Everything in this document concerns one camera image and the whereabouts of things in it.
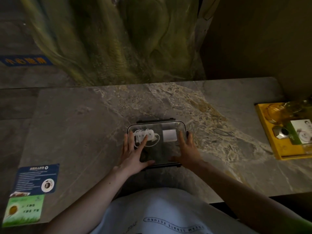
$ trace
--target white power adapter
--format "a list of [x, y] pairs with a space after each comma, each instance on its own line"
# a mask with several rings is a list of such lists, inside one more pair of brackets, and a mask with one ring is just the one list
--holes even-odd
[[160, 140], [159, 134], [154, 133], [154, 131], [151, 130], [151, 129], [146, 129], [146, 130], [136, 130], [134, 132], [135, 142], [136, 143], [141, 143], [144, 140], [146, 135], [148, 136], [147, 141], [156, 141], [157, 140], [157, 142], [155, 144], [153, 144], [153, 145], [145, 145], [145, 147], [153, 147]]

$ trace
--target small card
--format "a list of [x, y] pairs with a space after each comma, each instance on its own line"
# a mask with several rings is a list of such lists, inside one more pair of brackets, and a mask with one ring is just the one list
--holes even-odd
[[177, 141], [177, 131], [173, 130], [163, 130], [163, 141], [172, 142]]
[[55, 192], [59, 164], [18, 169], [10, 198]]
[[5, 210], [2, 227], [25, 225], [40, 220], [44, 195], [10, 198]]

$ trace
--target stone table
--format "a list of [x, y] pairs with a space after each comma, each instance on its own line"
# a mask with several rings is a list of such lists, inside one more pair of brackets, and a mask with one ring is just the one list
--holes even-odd
[[[41, 90], [20, 162], [60, 164], [57, 189], [46, 195], [40, 222], [50, 221], [108, 173], [123, 134], [138, 120], [183, 121], [204, 160], [267, 196], [312, 191], [312, 160], [275, 160], [254, 109], [255, 103], [283, 100], [270, 77]], [[154, 187], [221, 201], [183, 167], [138, 173], [122, 194]]]

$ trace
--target hand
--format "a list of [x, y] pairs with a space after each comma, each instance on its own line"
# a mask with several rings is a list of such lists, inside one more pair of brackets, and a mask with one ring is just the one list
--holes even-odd
[[180, 145], [181, 156], [180, 157], [173, 156], [169, 159], [169, 161], [179, 162], [182, 164], [183, 167], [187, 169], [194, 168], [194, 166], [196, 166], [198, 162], [202, 161], [202, 158], [196, 146], [193, 143], [193, 134], [189, 133], [188, 140], [185, 143], [183, 134], [180, 131], [178, 140]]
[[146, 145], [147, 138], [148, 136], [146, 135], [139, 147], [134, 150], [135, 137], [133, 132], [131, 131], [129, 136], [124, 134], [124, 144], [118, 166], [126, 173], [128, 177], [155, 163], [153, 160], [147, 161], [145, 163], [140, 162], [141, 152]]

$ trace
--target beige wall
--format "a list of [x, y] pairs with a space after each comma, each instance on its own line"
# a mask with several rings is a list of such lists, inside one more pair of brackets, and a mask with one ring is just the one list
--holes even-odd
[[312, 0], [221, 0], [201, 47], [207, 79], [274, 76], [312, 94]]

